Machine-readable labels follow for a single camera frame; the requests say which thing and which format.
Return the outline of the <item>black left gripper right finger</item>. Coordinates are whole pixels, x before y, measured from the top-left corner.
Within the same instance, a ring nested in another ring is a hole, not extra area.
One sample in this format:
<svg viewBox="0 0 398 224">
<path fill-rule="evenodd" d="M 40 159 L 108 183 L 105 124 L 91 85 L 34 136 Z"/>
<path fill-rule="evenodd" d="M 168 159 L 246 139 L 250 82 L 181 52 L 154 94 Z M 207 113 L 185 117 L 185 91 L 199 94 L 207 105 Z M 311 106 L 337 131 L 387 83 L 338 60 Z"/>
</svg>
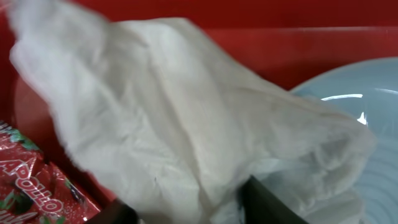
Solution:
<svg viewBox="0 0 398 224">
<path fill-rule="evenodd" d="M 246 224 L 308 224 L 251 176 L 241 187 Z"/>
</svg>

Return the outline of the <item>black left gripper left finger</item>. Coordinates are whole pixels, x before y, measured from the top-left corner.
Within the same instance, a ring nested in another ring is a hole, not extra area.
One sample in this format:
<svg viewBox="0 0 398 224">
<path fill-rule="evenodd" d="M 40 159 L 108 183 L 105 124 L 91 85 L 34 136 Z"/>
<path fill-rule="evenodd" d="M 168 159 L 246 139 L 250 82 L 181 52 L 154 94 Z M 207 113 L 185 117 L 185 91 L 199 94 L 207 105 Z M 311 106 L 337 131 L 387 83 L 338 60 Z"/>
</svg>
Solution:
<svg viewBox="0 0 398 224">
<path fill-rule="evenodd" d="M 135 210 L 116 199 L 106 208 L 89 219 L 85 224 L 138 224 L 139 217 Z"/>
</svg>

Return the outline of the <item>red snack wrapper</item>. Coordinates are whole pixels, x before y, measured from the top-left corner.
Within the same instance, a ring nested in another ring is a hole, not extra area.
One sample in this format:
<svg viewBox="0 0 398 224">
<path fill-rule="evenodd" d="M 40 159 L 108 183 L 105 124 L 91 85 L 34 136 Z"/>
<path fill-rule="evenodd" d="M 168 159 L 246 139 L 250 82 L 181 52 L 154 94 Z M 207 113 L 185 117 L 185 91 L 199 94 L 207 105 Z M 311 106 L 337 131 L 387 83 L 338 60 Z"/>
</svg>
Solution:
<svg viewBox="0 0 398 224">
<path fill-rule="evenodd" d="M 1 123 L 1 224 L 81 224 L 99 212 L 30 139 Z"/>
</svg>

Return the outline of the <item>white tissue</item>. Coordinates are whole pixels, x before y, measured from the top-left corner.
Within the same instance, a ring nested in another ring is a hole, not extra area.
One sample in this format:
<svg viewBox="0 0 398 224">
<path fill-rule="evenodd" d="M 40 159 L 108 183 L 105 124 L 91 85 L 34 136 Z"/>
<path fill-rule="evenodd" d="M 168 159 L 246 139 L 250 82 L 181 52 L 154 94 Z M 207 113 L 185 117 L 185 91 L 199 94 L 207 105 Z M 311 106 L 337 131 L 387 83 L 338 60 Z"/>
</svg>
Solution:
<svg viewBox="0 0 398 224">
<path fill-rule="evenodd" d="M 369 129 L 291 95 L 182 18 L 110 22 L 70 1 L 9 1 L 13 66 L 70 159 L 146 223 L 239 223 L 251 176 L 309 223 L 361 223 Z"/>
</svg>

